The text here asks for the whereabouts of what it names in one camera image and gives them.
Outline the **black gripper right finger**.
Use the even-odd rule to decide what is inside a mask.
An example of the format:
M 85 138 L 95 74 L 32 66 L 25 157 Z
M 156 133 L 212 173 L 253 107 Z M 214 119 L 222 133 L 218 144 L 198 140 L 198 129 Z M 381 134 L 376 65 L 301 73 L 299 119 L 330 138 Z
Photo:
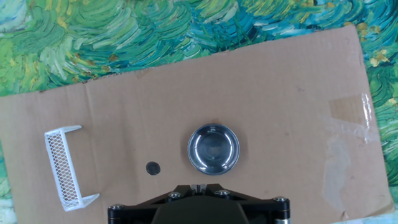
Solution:
M 200 184 L 198 194 L 236 202 L 241 206 L 247 218 L 264 215 L 265 223 L 290 224 L 290 200 L 287 197 L 276 196 L 271 199 L 259 199 L 225 189 L 220 184 Z

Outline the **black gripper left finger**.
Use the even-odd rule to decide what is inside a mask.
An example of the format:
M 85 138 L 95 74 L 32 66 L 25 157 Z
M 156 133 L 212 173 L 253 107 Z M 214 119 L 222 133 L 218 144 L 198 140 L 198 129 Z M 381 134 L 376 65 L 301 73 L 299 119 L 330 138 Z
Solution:
M 108 224 L 151 223 L 163 205 L 199 193 L 199 185 L 178 185 L 167 192 L 137 205 L 114 204 L 108 207 Z

